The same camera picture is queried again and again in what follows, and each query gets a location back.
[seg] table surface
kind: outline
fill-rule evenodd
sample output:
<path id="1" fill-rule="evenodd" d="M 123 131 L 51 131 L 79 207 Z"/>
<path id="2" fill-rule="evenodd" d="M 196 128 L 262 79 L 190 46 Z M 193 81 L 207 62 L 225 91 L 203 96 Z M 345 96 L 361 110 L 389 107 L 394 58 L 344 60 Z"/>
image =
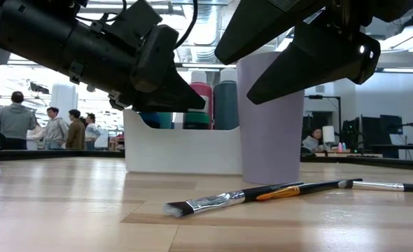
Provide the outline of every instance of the table surface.
<path id="1" fill-rule="evenodd" d="M 326 157 L 325 153 L 315 153 L 316 157 Z M 328 153 L 328 157 L 339 157 L 339 158 L 347 158 L 347 157 L 367 157 L 367 158 L 382 158 L 382 154 L 359 154 L 359 153 Z"/>
<path id="2" fill-rule="evenodd" d="M 413 183 L 413 171 L 303 163 L 304 182 Z M 238 176 L 126 174 L 122 159 L 0 162 L 0 251 L 413 251 L 413 193 L 331 190 L 191 218 L 165 202 L 253 185 Z"/>

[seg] paintbrush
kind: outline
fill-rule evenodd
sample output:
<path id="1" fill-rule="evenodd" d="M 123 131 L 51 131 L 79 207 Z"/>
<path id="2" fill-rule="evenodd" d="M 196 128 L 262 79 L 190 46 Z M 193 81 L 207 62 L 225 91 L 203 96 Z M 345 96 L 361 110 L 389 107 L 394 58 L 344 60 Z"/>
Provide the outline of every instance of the paintbrush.
<path id="1" fill-rule="evenodd" d="M 377 183 L 359 181 L 341 181 L 339 188 L 353 188 L 362 190 L 387 190 L 396 192 L 413 192 L 413 184 L 410 183 Z"/>
<path id="2" fill-rule="evenodd" d="M 362 181 L 362 179 L 355 178 L 355 179 L 350 179 L 350 180 L 345 180 L 345 181 Z M 342 182 L 342 180 L 320 182 L 320 183 L 308 183 L 308 184 L 302 184 L 302 185 L 293 185 L 293 186 L 289 186 L 287 188 L 283 188 L 283 189 L 280 189 L 274 192 L 269 192 L 264 195 L 257 196 L 256 200 L 265 201 L 265 200 L 270 200 L 270 199 L 280 199 L 280 198 L 293 197 L 293 196 L 304 195 L 304 194 L 309 194 L 309 193 L 317 193 L 317 192 L 321 192 L 324 190 L 336 189 L 336 188 L 339 188 L 339 182 Z"/>
<path id="3" fill-rule="evenodd" d="M 265 193 L 274 192 L 289 186 L 298 186 L 303 182 L 284 183 L 279 185 L 266 185 L 257 188 L 248 188 L 233 192 L 224 192 L 216 196 L 189 199 L 185 202 L 170 202 L 163 205 L 163 211 L 177 218 L 198 214 L 204 211 L 229 207 L 256 201 L 256 197 Z"/>

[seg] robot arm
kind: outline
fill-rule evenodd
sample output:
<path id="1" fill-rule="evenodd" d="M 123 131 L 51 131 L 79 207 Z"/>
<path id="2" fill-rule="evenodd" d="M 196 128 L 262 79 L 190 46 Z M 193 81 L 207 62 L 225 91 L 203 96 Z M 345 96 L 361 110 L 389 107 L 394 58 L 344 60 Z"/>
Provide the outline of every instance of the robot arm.
<path id="1" fill-rule="evenodd" d="M 205 101 L 177 74 L 179 33 L 145 0 L 90 26 L 76 15 L 88 0 L 0 0 L 0 65 L 15 53 L 109 93 L 115 109 L 185 112 Z"/>
<path id="2" fill-rule="evenodd" d="M 394 21 L 411 8 L 413 0 L 241 0 L 216 56 L 236 62 L 295 26 L 293 42 L 248 92 L 253 103 L 342 78 L 362 84 L 375 72 L 381 49 L 361 26 L 373 17 Z"/>

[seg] orange paintbrush handle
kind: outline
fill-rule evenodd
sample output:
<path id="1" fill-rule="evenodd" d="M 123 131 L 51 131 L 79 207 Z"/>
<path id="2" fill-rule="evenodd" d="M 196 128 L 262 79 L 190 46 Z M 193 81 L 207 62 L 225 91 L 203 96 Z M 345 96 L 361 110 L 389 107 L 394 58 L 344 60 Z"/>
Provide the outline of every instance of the orange paintbrush handle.
<path id="1" fill-rule="evenodd" d="M 292 197 L 300 194 L 300 188 L 298 186 L 289 186 L 288 188 L 280 189 L 274 192 L 266 193 L 256 197 L 258 201 L 279 199 L 284 197 Z"/>

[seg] white cylinder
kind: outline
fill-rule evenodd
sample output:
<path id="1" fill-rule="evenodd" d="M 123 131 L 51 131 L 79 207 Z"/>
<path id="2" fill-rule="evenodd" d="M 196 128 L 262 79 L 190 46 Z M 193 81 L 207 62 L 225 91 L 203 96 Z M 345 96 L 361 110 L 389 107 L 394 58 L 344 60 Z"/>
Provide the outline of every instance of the white cylinder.
<path id="1" fill-rule="evenodd" d="M 205 73 L 204 71 L 193 71 L 191 73 L 191 83 L 207 84 L 207 73 Z"/>
<path id="2" fill-rule="evenodd" d="M 54 83 L 52 85 L 50 105 L 59 109 L 59 115 L 57 116 L 68 124 L 71 123 L 68 111 L 78 109 L 78 88 L 79 85 L 73 83 Z"/>
<path id="3" fill-rule="evenodd" d="M 237 72 L 236 69 L 224 69 L 220 72 L 220 81 L 234 81 L 237 82 Z"/>
<path id="4" fill-rule="evenodd" d="M 300 179 L 298 150 L 301 145 L 305 91 L 259 105 L 247 97 L 251 87 L 278 56 L 279 52 L 260 53 L 237 63 L 242 177 L 250 183 L 269 185 Z"/>
<path id="5" fill-rule="evenodd" d="M 323 126 L 322 133 L 323 133 L 323 142 L 324 143 L 334 143 L 335 142 L 334 126 Z"/>

